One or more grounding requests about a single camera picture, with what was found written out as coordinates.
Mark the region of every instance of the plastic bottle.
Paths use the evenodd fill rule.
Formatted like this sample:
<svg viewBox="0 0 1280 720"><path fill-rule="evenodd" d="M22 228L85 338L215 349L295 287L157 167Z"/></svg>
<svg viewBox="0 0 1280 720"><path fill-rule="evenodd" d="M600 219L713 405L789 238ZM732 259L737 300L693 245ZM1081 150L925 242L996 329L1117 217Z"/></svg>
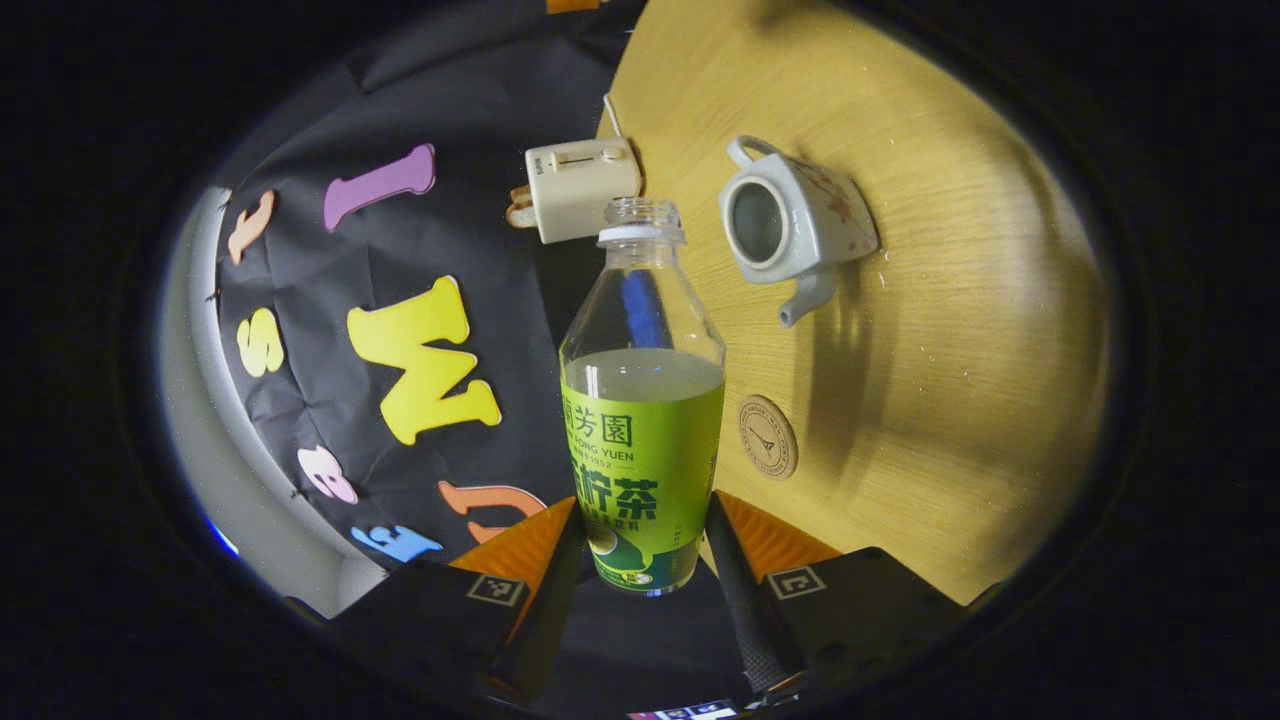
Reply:
<svg viewBox="0 0 1280 720"><path fill-rule="evenodd" d="M724 343L676 260L668 201L614 199L604 270L561 346L564 427L600 578L659 596L698 564L724 404Z"/></svg>

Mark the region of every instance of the round coaster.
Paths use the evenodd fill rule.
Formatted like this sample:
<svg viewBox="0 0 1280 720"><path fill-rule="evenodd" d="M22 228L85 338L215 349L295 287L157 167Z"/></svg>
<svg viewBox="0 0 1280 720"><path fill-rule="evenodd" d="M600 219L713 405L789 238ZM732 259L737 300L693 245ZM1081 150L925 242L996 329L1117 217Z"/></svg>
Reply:
<svg viewBox="0 0 1280 720"><path fill-rule="evenodd" d="M737 410L737 434L755 468L781 480L796 471L800 448L787 416L769 398L749 395Z"/></svg>

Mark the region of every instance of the table surface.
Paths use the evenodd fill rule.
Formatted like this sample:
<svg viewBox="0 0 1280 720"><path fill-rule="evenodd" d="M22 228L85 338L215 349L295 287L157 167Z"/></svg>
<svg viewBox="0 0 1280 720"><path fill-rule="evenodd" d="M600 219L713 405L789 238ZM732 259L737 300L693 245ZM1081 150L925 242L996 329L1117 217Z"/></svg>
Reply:
<svg viewBox="0 0 1280 720"><path fill-rule="evenodd" d="M1033 146L915 50L815 1L650 0L611 99L728 343L717 487L841 551L881 546L959 602L1015 571L1087 475L1108 366L1100 263ZM777 310L794 282L746 283L719 223L742 133L849 174L881 233L791 329ZM795 429L788 479L741 447L753 393Z"/></svg>

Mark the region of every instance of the yellow letter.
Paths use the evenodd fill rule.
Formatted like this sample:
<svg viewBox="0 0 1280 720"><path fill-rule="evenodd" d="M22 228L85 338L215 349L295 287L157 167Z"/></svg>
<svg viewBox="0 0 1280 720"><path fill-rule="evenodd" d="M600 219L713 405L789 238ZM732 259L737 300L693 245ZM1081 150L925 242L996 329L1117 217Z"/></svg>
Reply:
<svg viewBox="0 0 1280 720"><path fill-rule="evenodd" d="M356 355L404 370L380 406L383 420L402 443L413 445L417 433L442 425L502 421L493 389L484 380L471 380L466 392L444 397L475 369L475 355L424 347L436 340L457 345L471 334L453 275L440 278L417 297L380 310L352 307L347 313L347 333Z"/></svg>
<svg viewBox="0 0 1280 720"><path fill-rule="evenodd" d="M275 315L266 307L259 307L247 320L241 320L236 328L236 345L241 348L244 372L255 378L279 370L284 363L280 328L275 324Z"/></svg>

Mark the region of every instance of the pink letter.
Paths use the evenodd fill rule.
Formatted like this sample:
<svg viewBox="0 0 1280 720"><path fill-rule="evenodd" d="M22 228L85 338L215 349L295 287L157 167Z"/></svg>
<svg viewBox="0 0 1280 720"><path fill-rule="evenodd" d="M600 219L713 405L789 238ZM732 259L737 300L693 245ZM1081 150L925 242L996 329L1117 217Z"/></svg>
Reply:
<svg viewBox="0 0 1280 720"><path fill-rule="evenodd" d="M338 459L324 446L316 446L315 450L298 448L298 465L302 465L302 471L320 488L320 492L351 505L356 503L356 488L343 477Z"/></svg>

